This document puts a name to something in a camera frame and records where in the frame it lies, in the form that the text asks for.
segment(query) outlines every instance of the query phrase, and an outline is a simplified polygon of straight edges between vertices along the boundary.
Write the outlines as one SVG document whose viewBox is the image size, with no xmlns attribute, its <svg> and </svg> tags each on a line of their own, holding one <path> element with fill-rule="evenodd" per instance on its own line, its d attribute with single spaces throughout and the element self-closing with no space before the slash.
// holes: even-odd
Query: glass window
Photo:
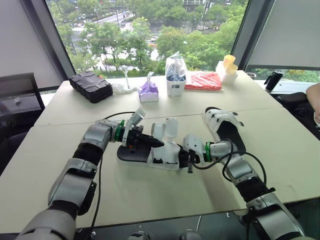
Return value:
<svg viewBox="0 0 320 240">
<path fill-rule="evenodd" d="M 248 67 L 245 71 L 247 73 L 256 74 L 255 80 L 266 80 L 271 73 L 279 68 L 250 68 Z M 309 82 L 319 83 L 320 82 L 320 71 L 312 70 L 301 70 L 301 69 L 280 69 L 284 72 L 282 79 L 291 80 L 295 82 Z"/>
<path fill-rule="evenodd" d="M 105 78 L 165 74 L 180 51 L 188 70 L 213 71 L 232 50 L 247 0 L 46 0 L 76 72 Z"/>
</svg>

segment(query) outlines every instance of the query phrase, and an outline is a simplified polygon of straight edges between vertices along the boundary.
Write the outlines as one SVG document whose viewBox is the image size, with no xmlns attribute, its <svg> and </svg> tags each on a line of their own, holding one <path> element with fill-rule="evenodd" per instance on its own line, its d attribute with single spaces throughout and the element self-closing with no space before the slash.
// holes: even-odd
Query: red bag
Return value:
<svg viewBox="0 0 320 240">
<path fill-rule="evenodd" d="M 203 72 L 203 71 L 190 71 L 191 81 L 187 81 L 185 89 L 195 90 L 221 90 L 222 85 L 217 73 Z"/>
</svg>

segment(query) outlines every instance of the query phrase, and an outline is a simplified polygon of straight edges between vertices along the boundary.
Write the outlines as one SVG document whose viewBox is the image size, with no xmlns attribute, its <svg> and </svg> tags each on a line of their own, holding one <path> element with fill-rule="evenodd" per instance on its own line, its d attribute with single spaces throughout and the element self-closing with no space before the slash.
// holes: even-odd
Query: road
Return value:
<svg viewBox="0 0 320 240">
<path fill-rule="evenodd" d="M 122 11 L 119 11 L 119 12 L 118 12 L 118 19 L 119 19 L 119 24 L 124 20 L 124 16 L 123 16 L 123 14 L 122 14 Z M 103 24 L 103 23 L 106 23 L 106 22 L 108 22 L 108 23 L 117 23 L 117 15 L 115 14 L 115 15 L 112 15 L 112 16 L 108 16 L 108 17 L 106 17 L 106 18 L 103 18 L 103 19 L 98 20 L 98 22 L 99 22 L 100 25 Z"/>
</svg>

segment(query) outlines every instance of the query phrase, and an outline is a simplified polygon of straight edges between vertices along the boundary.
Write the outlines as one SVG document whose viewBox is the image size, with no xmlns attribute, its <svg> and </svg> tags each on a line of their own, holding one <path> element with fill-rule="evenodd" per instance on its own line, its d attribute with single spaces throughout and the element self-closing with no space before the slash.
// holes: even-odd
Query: black cable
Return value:
<svg viewBox="0 0 320 240">
<path fill-rule="evenodd" d="M 221 140 L 221 141 L 219 141 L 219 142 L 222 142 L 222 141 L 228 141 L 228 142 L 232 143 L 232 141 L 231 141 L 230 139 L 224 139 L 224 140 Z M 224 177 L 226 180 L 228 180 L 228 181 L 231 182 L 231 180 L 226 176 L 226 169 L 227 169 L 227 166 L 228 166 L 230 160 L 232 159 L 232 156 L 233 156 L 234 154 L 249 155 L 250 157 L 254 158 L 254 160 L 256 160 L 256 161 L 258 162 L 258 164 L 260 165 L 260 167 L 261 167 L 261 169 L 262 169 L 262 173 L 263 173 L 263 182 L 264 182 L 265 185 L 267 185 L 267 174 L 266 174 L 266 170 L 265 170 L 265 167 L 264 167 L 264 165 L 262 164 L 262 162 L 261 162 L 255 155 L 253 155 L 253 154 L 250 153 L 250 152 L 246 152 L 246 151 L 233 151 L 233 150 L 234 150 L 234 146 L 233 146 L 233 144 L 231 144 L 231 150 L 230 150 L 229 153 L 223 155 L 223 156 L 220 157 L 217 161 L 211 163 L 211 164 L 208 165 L 208 166 L 197 166 L 194 162 L 192 163 L 192 165 L 193 165 L 196 169 L 199 169 L 199 170 L 207 170 L 207 169 L 213 167 L 214 165 L 216 165 L 217 163 L 220 163 L 220 162 L 222 161 L 222 159 L 228 157 L 226 163 L 225 163 L 224 166 L 223 166 L 222 175 L 223 175 L 223 177 Z"/>
<path fill-rule="evenodd" d="M 249 240 L 249 232 L 250 232 L 250 222 L 248 222 L 245 227 L 245 240 Z"/>
<path fill-rule="evenodd" d="M 101 168 L 102 168 L 102 160 L 103 158 L 101 157 L 100 160 L 100 167 L 99 167 L 99 178 L 98 178 L 98 200 L 96 202 L 96 208 L 95 208 L 95 212 L 93 215 L 93 219 L 92 219 L 92 223 L 91 223 L 91 227 L 89 228 L 89 231 L 86 234 L 86 240 L 90 239 L 90 235 L 94 229 L 95 223 L 96 223 L 96 219 L 97 219 L 97 215 L 98 215 L 98 211 L 99 211 L 99 205 L 100 205 L 100 199 L 101 199 Z"/>
<path fill-rule="evenodd" d="M 111 117 L 114 117 L 114 116 L 117 116 L 117 115 L 121 115 L 121 114 L 134 114 L 134 113 L 135 113 L 134 111 L 123 111 L 123 112 L 118 112 L 118 113 L 112 114 L 110 116 L 107 116 L 104 119 L 109 119 Z"/>
<path fill-rule="evenodd" d="M 221 159 L 226 158 L 227 156 L 229 156 L 231 153 L 227 153 L 226 155 L 222 156 L 221 158 L 219 158 L 219 160 L 221 161 Z M 249 155 L 250 157 L 254 158 L 254 160 L 256 160 L 258 162 L 258 164 L 260 165 L 261 169 L 262 169 L 262 173 L 263 173 L 263 182 L 265 185 L 267 185 L 267 174 L 266 174 L 266 170 L 262 164 L 262 162 L 252 153 L 250 152 L 246 152 L 246 151 L 234 151 L 233 154 L 240 154 L 240 155 Z"/>
<path fill-rule="evenodd" d="M 228 138 L 226 138 L 226 139 L 224 139 L 224 140 L 221 140 L 221 141 L 218 141 L 218 142 L 216 142 L 216 144 L 221 143 L 221 142 L 223 142 L 223 141 L 228 141 L 228 142 L 230 143 L 230 145 L 231 145 L 231 152 L 233 152 L 233 150 L 234 150 L 234 145 L 233 145 L 232 141 L 231 141 L 230 139 L 228 139 Z M 217 161 L 209 164 L 208 166 L 197 166 L 194 162 L 192 163 L 192 165 L 193 165 L 196 169 L 199 169 L 199 170 L 207 170 L 207 169 L 209 169 L 209 168 L 212 168 L 214 165 L 220 163 L 221 160 L 222 160 L 223 158 L 225 158 L 225 157 L 226 157 L 226 156 L 220 157 Z"/>
<path fill-rule="evenodd" d="M 228 142 L 230 143 L 231 149 L 230 149 L 229 157 L 228 157 L 227 161 L 225 162 L 225 164 L 224 164 L 224 166 L 223 166 L 223 168 L 222 168 L 222 175 L 223 175 L 223 177 L 224 177 L 225 179 L 227 179 L 229 182 L 231 182 L 231 179 L 229 179 L 229 178 L 227 177 L 227 175 L 226 175 L 226 168 L 227 168 L 230 160 L 231 160 L 232 157 L 233 157 L 233 154 L 234 154 L 234 144 L 233 144 L 233 142 L 232 142 L 230 139 L 226 139 L 226 141 L 228 141 Z"/>
<path fill-rule="evenodd" d="M 110 116 L 107 116 L 104 119 L 109 119 L 111 117 L 114 117 L 114 116 L 117 116 L 117 115 L 121 115 L 121 114 L 134 114 L 134 113 L 135 113 L 134 111 L 123 111 L 123 112 L 118 112 L 118 113 L 112 114 Z M 86 238 L 85 238 L 86 240 L 90 239 L 90 235 L 91 235 L 91 232 L 94 229 L 94 226 L 95 226 L 95 223 L 96 223 L 96 219 L 97 219 L 97 215 L 98 215 L 98 211 L 99 211 L 100 200 L 101 200 L 101 168 L 102 168 L 102 160 L 103 160 L 103 157 L 101 156 L 100 166 L 99 166 L 99 178 L 98 178 L 98 200 L 96 202 L 96 208 L 95 208 L 95 212 L 94 212 L 94 215 L 93 215 L 91 226 L 89 228 L 89 231 L 86 234 Z"/>
</svg>

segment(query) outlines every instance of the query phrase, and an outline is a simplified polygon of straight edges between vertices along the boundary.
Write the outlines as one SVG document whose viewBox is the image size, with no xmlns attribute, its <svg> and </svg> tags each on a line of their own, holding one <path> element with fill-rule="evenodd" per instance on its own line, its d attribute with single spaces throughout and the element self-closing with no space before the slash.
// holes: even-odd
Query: chair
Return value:
<svg viewBox="0 0 320 240">
<path fill-rule="evenodd" d="M 0 175 L 44 109 L 33 73 L 0 77 Z"/>
<path fill-rule="evenodd" d="M 320 140 L 320 130 L 314 121 L 314 110 L 304 92 L 279 95 L 275 99 Z"/>
</svg>

